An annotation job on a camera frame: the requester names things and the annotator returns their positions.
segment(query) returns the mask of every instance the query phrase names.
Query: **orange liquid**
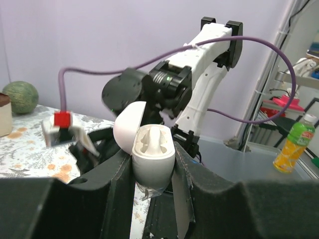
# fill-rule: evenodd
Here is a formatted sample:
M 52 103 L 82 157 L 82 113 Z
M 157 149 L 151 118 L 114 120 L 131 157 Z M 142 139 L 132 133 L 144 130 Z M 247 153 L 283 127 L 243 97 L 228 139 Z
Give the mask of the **orange liquid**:
M 283 150 L 274 161 L 275 168 L 284 173 L 291 173 L 306 147 L 298 146 L 287 140 Z

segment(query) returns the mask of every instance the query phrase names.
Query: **black bracket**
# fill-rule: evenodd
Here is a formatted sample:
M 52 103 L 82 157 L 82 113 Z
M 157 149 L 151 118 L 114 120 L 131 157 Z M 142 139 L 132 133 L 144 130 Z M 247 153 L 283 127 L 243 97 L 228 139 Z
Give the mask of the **black bracket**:
M 203 29 L 205 24 L 216 23 L 215 18 L 203 17 L 200 21 L 200 30 Z M 243 23 L 238 21 L 228 21 L 225 27 L 232 29 L 232 36 L 243 35 Z M 219 55 L 214 62 L 218 64 L 218 67 L 226 66 L 227 70 L 234 68 L 240 58 L 243 49 L 243 40 L 230 41 L 230 46 L 227 51 Z

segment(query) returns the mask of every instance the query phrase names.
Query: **red connector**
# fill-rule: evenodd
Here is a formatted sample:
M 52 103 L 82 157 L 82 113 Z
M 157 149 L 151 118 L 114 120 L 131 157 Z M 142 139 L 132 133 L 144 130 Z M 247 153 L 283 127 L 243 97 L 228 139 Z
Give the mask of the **red connector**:
M 54 126 L 69 128 L 71 126 L 70 112 L 54 112 Z

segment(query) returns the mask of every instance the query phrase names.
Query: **blue object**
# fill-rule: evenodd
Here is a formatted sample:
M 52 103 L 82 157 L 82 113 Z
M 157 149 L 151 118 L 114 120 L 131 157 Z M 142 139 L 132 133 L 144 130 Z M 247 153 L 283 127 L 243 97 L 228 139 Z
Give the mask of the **blue object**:
M 319 71 L 314 71 L 314 72 L 311 74 L 311 77 L 316 78 L 316 79 L 319 80 Z

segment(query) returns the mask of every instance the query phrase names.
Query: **white plastic lid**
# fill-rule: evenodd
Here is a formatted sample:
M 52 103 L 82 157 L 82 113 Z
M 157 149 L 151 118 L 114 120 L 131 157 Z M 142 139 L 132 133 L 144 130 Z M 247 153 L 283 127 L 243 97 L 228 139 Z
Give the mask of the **white plastic lid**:
M 317 122 L 317 117 L 316 116 L 313 116 L 313 115 L 310 115 L 310 114 L 305 114 L 304 116 L 304 120 L 307 120 L 311 123 L 316 123 Z
M 118 146 L 128 154 L 132 149 L 140 128 L 146 102 L 136 101 L 129 104 L 114 121 L 113 135 Z

